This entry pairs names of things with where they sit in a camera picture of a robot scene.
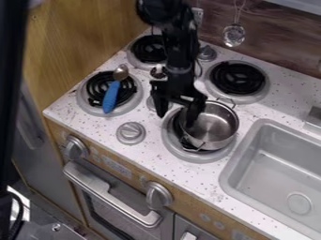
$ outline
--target backsplash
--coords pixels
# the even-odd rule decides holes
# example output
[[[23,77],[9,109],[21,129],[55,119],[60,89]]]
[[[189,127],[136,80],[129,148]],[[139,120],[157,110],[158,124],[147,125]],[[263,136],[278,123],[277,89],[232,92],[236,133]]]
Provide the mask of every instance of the backsplash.
[[[222,31],[234,19],[234,0],[189,2],[205,11],[200,39],[225,47]],[[248,0],[240,23],[246,30],[246,39],[233,51],[321,79],[321,16]]]

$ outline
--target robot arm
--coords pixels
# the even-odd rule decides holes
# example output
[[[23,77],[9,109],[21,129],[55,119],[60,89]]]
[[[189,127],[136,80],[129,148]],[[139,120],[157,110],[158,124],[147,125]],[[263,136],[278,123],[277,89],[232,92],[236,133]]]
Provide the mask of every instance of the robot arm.
[[[206,96],[194,87],[200,45],[191,8],[182,0],[138,0],[136,9],[144,22],[159,27],[167,54],[168,80],[150,82],[157,114],[167,113],[169,101],[182,104],[188,108],[187,125],[192,126],[205,107]]]

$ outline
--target sink drain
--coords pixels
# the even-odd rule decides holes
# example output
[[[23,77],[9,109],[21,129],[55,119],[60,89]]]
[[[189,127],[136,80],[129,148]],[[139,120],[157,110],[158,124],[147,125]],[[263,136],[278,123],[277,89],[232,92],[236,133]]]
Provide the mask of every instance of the sink drain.
[[[287,205],[291,212],[298,215],[307,215],[311,212],[312,202],[302,193],[291,193],[287,197]]]

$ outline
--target toy kitchen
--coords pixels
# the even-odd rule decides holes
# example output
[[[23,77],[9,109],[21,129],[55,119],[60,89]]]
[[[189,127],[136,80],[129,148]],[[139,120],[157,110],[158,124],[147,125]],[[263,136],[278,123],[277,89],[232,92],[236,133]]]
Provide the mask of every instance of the toy kitchen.
[[[200,41],[194,87],[206,104],[187,127],[184,104],[167,102],[160,118],[151,96],[169,74],[157,32],[43,112],[87,226],[121,240],[320,239],[321,82]]]

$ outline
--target blue handle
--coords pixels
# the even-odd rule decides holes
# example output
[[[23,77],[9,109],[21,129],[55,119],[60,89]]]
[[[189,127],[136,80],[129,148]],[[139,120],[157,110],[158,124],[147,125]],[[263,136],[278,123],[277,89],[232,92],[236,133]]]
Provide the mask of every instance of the blue handle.
[[[115,108],[118,90],[120,87],[119,81],[113,81],[108,87],[105,97],[102,101],[102,110],[104,113],[110,113]]]

